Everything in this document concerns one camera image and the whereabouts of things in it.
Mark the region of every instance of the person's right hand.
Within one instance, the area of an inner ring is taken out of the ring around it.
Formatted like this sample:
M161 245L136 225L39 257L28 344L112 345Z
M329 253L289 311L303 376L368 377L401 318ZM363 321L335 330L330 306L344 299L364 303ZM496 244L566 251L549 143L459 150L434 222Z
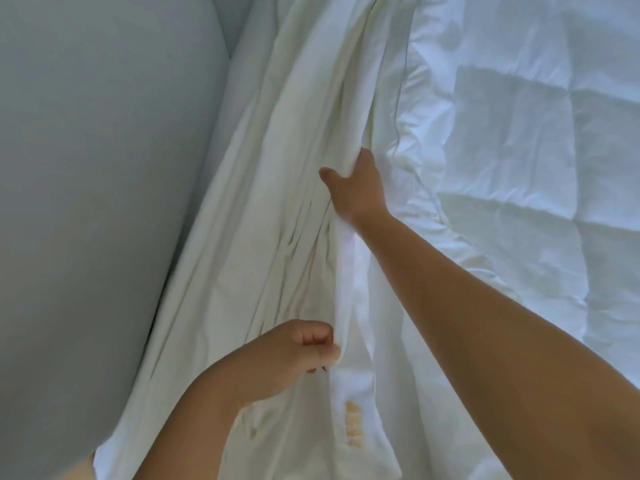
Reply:
M358 230L369 219L388 212L380 172L370 150L362 148L350 177L336 170L320 169L338 215Z

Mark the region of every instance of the person's left arm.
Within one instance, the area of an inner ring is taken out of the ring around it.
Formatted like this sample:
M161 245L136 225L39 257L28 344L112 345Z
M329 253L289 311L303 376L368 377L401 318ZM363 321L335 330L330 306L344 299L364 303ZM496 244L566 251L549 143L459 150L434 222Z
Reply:
M331 325L302 320L283 323L227 355L189 386L134 480L217 478L240 409L283 392L339 355Z

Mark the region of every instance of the white quilt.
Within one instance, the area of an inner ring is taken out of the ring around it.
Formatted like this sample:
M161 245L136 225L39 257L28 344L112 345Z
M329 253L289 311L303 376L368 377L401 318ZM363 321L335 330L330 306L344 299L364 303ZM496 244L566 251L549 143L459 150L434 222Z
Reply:
M98 478L132 478L197 374L292 317L332 321L343 357L245 411L220 478L400 477L369 252L317 178L361 144L398 217L640 385L640 0L278 0L278 19ZM403 339L423 477L508 478L406 316Z

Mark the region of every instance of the person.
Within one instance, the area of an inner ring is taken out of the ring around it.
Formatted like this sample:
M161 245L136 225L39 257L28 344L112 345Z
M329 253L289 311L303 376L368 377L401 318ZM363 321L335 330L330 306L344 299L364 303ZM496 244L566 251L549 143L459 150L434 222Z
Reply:
M320 177L512 478L640 478L640 393L628 380L394 218L370 151L350 177ZM290 321L224 357L187 389L135 480L217 477L240 409L339 355L330 325Z

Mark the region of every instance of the forearm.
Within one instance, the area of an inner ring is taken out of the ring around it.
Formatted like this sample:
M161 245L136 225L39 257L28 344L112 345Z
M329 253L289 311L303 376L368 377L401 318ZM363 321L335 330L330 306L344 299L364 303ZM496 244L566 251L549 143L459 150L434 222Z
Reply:
M218 477L227 437L240 410L217 365L198 377L169 416L134 480Z
M636 474L640 399L617 371L390 215L356 227L514 478Z

